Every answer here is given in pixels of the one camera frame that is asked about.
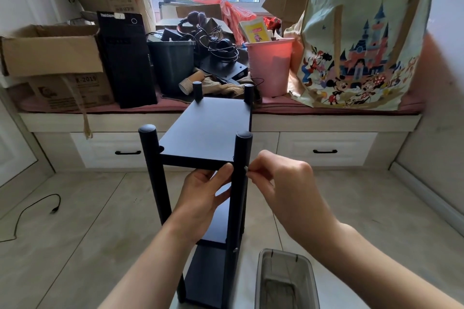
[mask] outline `black shelf rack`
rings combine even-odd
[[[161,224],[172,210],[163,165],[217,171],[234,166],[231,196],[220,205],[211,226],[197,243],[184,279],[177,287],[179,302],[228,309],[240,244],[245,227],[247,166],[252,148],[253,86],[246,84],[245,100],[203,97],[194,82],[193,101],[158,141],[156,127],[139,129],[143,153]],[[224,186],[218,193],[228,188]]]

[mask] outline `black drawer handle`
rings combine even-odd
[[[141,150],[138,150],[138,151],[133,152],[133,153],[121,153],[120,150],[115,151],[115,154],[116,154],[116,155],[138,155],[138,154],[140,154],[140,153],[142,153]]]
[[[332,151],[318,151],[317,149],[313,149],[313,153],[315,154],[335,154],[335,153],[338,153],[338,150],[334,149]]]

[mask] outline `tiled floor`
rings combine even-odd
[[[171,202],[186,173],[168,173]],[[464,238],[389,172],[320,171],[316,178],[337,217],[427,281],[464,302]],[[5,217],[0,239],[0,308],[96,308],[160,228],[147,173],[57,174]],[[305,255],[313,266],[321,309],[366,308],[276,223],[249,185],[233,308],[254,307],[258,255],[263,248]],[[171,308],[177,308],[173,299]]]

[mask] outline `castle illustration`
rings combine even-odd
[[[349,82],[362,82],[363,76],[374,76],[384,72],[388,60],[387,56],[384,57],[387,47],[388,23],[385,25],[382,1],[373,24],[369,26],[369,20],[366,20],[361,39],[356,45],[351,45],[348,55],[346,50],[343,50],[340,56],[341,78]]]

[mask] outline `pink bucket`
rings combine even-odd
[[[250,72],[264,97],[287,93],[291,46],[294,38],[271,42],[246,43]]]

